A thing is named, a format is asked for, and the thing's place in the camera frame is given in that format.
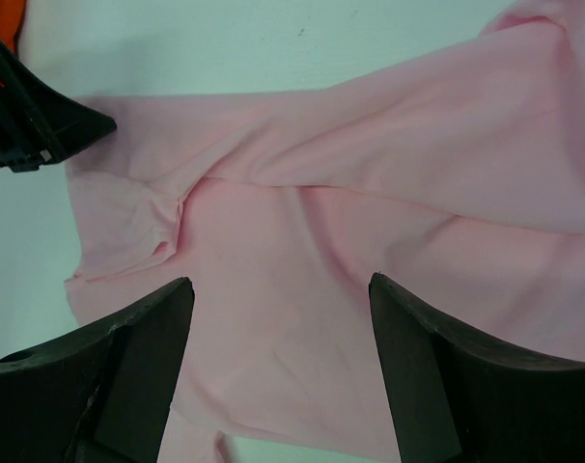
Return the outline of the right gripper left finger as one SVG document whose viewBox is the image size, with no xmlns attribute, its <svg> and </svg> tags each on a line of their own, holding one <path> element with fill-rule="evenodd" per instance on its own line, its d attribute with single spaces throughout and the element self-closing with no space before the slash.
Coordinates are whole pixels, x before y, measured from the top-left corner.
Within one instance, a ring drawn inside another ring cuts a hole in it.
<svg viewBox="0 0 585 463">
<path fill-rule="evenodd" d="M 187 278 L 0 359 L 0 462 L 154 462 L 194 304 Z"/>
</svg>

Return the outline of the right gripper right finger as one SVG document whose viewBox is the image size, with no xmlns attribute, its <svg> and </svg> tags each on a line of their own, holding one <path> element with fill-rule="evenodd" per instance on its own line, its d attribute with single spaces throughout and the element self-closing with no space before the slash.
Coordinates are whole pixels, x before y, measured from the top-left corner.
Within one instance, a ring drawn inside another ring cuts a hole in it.
<svg viewBox="0 0 585 463">
<path fill-rule="evenodd" d="M 585 462 L 585 362 L 500 340 L 382 274 L 369 298 L 403 462 Z"/>
</svg>

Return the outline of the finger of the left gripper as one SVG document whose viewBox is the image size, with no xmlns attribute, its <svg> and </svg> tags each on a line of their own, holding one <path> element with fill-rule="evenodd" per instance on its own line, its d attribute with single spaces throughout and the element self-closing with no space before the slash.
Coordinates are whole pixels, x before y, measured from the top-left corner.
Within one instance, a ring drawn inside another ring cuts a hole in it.
<svg viewBox="0 0 585 463">
<path fill-rule="evenodd" d="M 0 41 L 0 168 L 60 164 L 116 129 L 113 118 L 45 85 Z"/>
</svg>

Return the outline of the pink t-shirt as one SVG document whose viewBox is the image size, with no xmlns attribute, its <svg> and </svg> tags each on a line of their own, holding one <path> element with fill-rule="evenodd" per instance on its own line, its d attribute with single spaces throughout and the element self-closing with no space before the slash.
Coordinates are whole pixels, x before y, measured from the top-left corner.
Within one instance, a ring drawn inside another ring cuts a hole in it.
<svg viewBox="0 0 585 463">
<path fill-rule="evenodd" d="M 585 361 L 585 1 L 324 90 L 91 106 L 118 128 L 66 166 L 72 312 L 196 294 L 160 461 L 221 462 L 229 434 L 396 460 L 376 272 Z"/>
</svg>

